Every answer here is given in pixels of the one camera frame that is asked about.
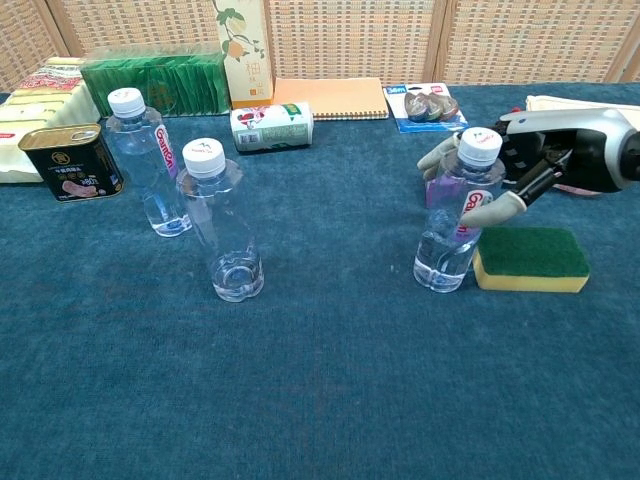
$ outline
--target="robotic hand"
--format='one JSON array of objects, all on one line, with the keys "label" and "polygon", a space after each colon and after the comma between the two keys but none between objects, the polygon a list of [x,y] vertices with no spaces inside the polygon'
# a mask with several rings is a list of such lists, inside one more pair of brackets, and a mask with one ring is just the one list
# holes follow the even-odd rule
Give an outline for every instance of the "robotic hand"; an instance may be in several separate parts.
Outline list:
[{"label": "robotic hand", "polygon": [[[468,227],[496,225],[527,210],[555,184],[595,192],[617,192],[640,181],[640,132],[615,109],[510,113],[490,127],[502,136],[505,183],[515,183],[494,202],[465,213]],[[460,134],[425,155],[425,179],[460,143]]]}]

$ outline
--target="black tin can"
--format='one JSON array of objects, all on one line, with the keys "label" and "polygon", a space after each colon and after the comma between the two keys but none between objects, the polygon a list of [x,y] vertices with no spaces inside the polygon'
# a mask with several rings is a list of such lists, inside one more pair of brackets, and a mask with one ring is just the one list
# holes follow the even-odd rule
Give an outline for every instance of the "black tin can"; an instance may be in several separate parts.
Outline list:
[{"label": "black tin can", "polygon": [[122,174],[100,135],[100,125],[41,128],[26,134],[18,147],[60,202],[115,195]]}]

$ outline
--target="white bottle cap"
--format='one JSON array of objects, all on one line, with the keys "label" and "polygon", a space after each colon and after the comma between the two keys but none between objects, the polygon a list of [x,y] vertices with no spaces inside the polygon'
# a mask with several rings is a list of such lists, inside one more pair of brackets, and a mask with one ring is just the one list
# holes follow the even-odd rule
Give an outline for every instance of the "white bottle cap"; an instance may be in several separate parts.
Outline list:
[{"label": "white bottle cap", "polygon": [[107,97],[113,114],[119,118],[136,117],[147,108],[142,93],[137,88],[119,88]]},{"label": "white bottle cap", "polygon": [[209,178],[224,170],[226,160],[222,144],[214,138],[198,138],[182,149],[184,165],[196,178]]},{"label": "white bottle cap", "polygon": [[460,139],[458,157],[474,167],[492,165],[502,147],[502,137],[493,130],[473,127],[465,130]]}]

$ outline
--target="green sponge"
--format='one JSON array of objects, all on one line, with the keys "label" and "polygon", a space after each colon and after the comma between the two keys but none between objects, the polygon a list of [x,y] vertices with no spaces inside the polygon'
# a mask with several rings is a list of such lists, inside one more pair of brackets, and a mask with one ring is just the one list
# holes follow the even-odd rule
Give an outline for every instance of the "green sponge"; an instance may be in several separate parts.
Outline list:
[{"label": "green sponge", "polygon": [[486,290],[577,293],[589,279],[576,239],[561,228],[485,228],[473,268]]}]

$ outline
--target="orange notebook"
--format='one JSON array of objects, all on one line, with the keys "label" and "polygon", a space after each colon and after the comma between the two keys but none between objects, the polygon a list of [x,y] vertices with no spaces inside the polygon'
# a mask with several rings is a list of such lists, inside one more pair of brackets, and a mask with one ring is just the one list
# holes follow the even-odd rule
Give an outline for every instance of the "orange notebook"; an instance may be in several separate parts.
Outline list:
[{"label": "orange notebook", "polygon": [[388,118],[379,78],[276,79],[273,103],[308,102],[314,120]]}]

